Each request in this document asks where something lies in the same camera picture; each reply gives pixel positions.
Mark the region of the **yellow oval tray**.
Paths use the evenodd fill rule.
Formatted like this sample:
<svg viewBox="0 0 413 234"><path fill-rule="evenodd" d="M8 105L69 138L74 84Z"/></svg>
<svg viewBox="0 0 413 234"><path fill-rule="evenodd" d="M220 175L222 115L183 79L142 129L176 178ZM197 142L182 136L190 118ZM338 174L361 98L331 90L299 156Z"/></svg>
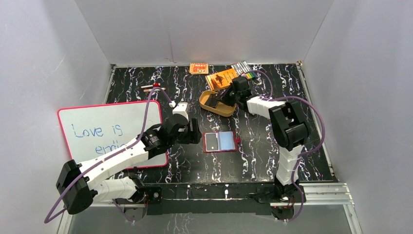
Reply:
<svg viewBox="0 0 413 234"><path fill-rule="evenodd" d="M205 102L207 101L208 97L210 95L216 95L216 94L219 94L219 93L214 92L212 90L203 91L201 93L200 97L199 97L199 103L200 103L201 108L204 109L204 110L207 110L209 112L212 112L212 113L218 114L220 116L223 116L223 117L232 116L234 111L235 111L236 105L226 106L226 105L223 105L223 104L219 103L218 106L215 107L215 108L211 108L211 107L205 105Z"/></svg>

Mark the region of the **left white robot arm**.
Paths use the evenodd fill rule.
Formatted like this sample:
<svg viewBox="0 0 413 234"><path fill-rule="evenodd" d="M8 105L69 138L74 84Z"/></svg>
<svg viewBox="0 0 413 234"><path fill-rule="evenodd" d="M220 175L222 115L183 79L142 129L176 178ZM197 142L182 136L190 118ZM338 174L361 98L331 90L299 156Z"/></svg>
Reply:
<svg viewBox="0 0 413 234"><path fill-rule="evenodd" d="M63 164L56 188L58 201L71 215L78 214L93 202L127 199L139 203L145 198L145 189L134 178L110 177L137 163L164 154L178 144L198 144L201 139L196 118L173 114L162 124L156 124L139 134L126 145L105 155L80 163L74 160Z"/></svg>

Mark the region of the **black credit card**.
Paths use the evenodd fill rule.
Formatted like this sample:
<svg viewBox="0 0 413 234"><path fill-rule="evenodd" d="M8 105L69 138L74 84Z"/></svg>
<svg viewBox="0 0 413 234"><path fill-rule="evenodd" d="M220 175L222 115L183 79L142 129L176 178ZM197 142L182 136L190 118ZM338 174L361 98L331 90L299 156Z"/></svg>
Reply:
<svg viewBox="0 0 413 234"><path fill-rule="evenodd" d="M206 151L213 152L218 150L218 139L216 133L208 133L205 135Z"/></svg>
<svg viewBox="0 0 413 234"><path fill-rule="evenodd" d="M205 105L211 108L215 108L218 105L219 100L220 98L217 95L210 95L205 102Z"/></svg>

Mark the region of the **small orange card box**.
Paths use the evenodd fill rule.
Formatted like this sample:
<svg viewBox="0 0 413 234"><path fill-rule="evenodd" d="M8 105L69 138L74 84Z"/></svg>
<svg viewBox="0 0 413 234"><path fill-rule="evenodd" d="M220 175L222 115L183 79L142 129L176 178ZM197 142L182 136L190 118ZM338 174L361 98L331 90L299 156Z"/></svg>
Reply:
<svg viewBox="0 0 413 234"><path fill-rule="evenodd" d="M207 63L191 63L189 66L189 73L193 75L208 74L209 66Z"/></svg>

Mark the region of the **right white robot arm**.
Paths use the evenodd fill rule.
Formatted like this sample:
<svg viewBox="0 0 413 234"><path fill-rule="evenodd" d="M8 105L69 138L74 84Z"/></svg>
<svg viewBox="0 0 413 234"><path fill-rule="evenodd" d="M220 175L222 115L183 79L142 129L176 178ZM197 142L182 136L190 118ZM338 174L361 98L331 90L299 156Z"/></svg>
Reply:
<svg viewBox="0 0 413 234"><path fill-rule="evenodd" d="M288 201L298 189L297 163L310 135L300 104L296 101L270 101L254 95L245 77L233 79L222 94L213 94L206 104L213 108L219 104L238 106L246 113L270 120L275 141L280 147L274 195L281 202Z"/></svg>

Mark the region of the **red card holder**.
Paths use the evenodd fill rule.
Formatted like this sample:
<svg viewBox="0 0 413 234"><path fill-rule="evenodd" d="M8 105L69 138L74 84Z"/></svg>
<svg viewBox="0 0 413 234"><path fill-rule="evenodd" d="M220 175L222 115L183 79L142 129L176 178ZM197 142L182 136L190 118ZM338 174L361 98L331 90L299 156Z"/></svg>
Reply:
<svg viewBox="0 0 413 234"><path fill-rule="evenodd" d="M224 131L224 132L211 132L217 134L218 139L218 150L213 152L206 151L205 135L203 134L203 150L205 153L220 153L220 152L234 152L238 150L238 144L240 143L240 138L236 137L234 131Z"/></svg>

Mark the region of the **orange white marker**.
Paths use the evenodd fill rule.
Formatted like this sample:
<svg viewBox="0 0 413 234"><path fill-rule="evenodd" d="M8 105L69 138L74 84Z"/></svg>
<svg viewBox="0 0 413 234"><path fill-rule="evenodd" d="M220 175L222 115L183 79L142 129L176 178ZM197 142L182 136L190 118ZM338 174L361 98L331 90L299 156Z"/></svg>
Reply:
<svg viewBox="0 0 413 234"><path fill-rule="evenodd" d="M161 90L165 91L166 88L164 88L164 87L153 87L151 89L144 89L143 92L149 93L149 92L157 92L157 91L161 91Z"/></svg>

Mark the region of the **orange book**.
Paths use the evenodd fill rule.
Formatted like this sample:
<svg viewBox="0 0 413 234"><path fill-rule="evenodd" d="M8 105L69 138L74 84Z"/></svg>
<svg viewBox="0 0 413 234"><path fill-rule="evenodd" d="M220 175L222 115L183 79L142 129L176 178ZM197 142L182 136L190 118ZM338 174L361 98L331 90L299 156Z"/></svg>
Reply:
<svg viewBox="0 0 413 234"><path fill-rule="evenodd" d="M206 76L206 81L212 91L219 91L230 86L232 80L239 75L234 69L224 70Z"/></svg>

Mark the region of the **coloured marker set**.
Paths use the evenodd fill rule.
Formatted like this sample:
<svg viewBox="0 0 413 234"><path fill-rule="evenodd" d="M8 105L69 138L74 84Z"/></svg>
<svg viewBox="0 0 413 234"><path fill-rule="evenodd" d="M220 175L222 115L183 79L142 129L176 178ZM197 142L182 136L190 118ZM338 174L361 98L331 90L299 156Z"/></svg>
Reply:
<svg viewBox="0 0 413 234"><path fill-rule="evenodd" d="M238 76L244 76L247 79L255 79L258 77L245 60L231 64L231 68L235 70Z"/></svg>

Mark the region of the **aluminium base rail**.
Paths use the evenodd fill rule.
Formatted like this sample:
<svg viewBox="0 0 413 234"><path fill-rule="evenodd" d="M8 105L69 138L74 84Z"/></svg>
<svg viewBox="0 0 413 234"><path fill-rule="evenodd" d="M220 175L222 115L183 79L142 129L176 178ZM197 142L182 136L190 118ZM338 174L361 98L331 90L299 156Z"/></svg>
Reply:
<svg viewBox="0 0 413 234"><path fill-rule="evenodd" d="M148 205L149 215L173 213L249 213L293 220L304 205L351 205L345 183L305 182L282 186L276 182L244 183L147 183L137 178L104 180L93 189L82 183L63 194L69 214L94 203L115 201Z"/></svg>

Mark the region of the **pink framed whiteboard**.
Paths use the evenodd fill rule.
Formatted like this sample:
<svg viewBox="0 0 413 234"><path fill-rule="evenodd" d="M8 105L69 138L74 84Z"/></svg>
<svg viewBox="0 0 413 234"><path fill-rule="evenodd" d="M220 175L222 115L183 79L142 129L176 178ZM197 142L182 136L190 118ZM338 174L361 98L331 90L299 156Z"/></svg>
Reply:
<svg viewBox="0 0 413 234"><path fill-rule="evenodd" d="M120 148L143 128L163 121L161 106L155 100L149 105L137 101L65 108L57 116L70 157L77 163Z"/></svg>

